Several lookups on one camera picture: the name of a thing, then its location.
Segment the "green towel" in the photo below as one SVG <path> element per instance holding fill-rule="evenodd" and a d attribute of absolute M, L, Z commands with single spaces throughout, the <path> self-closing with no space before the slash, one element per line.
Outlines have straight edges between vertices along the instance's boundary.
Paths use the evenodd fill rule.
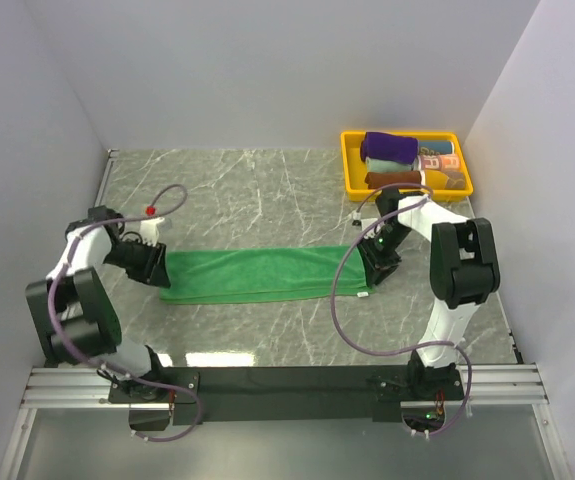
<path fill-rule="evenodd" d="M 326 297 L 347 248 L 313 246 L 172 251 L 166 256 L 167 304 L 220 305 Z"/>

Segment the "purple towel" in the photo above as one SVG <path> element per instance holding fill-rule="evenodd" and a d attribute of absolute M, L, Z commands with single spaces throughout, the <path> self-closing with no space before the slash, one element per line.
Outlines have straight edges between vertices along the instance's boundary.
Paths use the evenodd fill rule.
<path fill-rule="evenodd" d="M 414 137 L 369 131 L 360 145 L 363 162 L 368 158 L 411 165 L 419 151 L 419 141 Z"/>

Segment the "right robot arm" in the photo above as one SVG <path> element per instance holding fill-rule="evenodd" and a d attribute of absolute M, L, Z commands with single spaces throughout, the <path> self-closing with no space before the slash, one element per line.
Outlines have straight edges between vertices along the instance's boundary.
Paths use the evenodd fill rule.
<path fill-rule="evenodd" d="M 498 290 L 500 269 L 491 223 L 456 214 L 426 195 L 387 188 L 376 199 L 380 225 L 360 212 L 352 224 L 365 235 L 358 244 L 369 287 L 377 286 L 398 268 L 398 247 L 415 232 L 430 244 L 429 284 L 432 311 L 420 343 L 407 364 L 405 388 L 428 399 L 456 381 L 455 362 L 465 330 L 479 307 Z"/>

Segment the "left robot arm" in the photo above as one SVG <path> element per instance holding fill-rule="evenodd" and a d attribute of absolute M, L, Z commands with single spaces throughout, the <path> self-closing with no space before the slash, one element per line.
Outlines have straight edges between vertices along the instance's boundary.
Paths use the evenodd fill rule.
<path fill-rule="evenodd" d="M 77 365 L 51 321 L 48 301 L 60 328 L 96 368 L 97 374 L 130 399 L 154 402 L 165 396 L 168 377 L 156 352 L 122 335 L 118 315 L 97 269 L 112 265 L 146 286 L 171 286 L 166 245 L 161 232 L 169 221 L 146 210 L 147 217 L 129 230 L 119 212 L 104 205 L 68 225 L 66 247 L 46 278 L 30 283 L 26 301 L 48 364 Z"/>

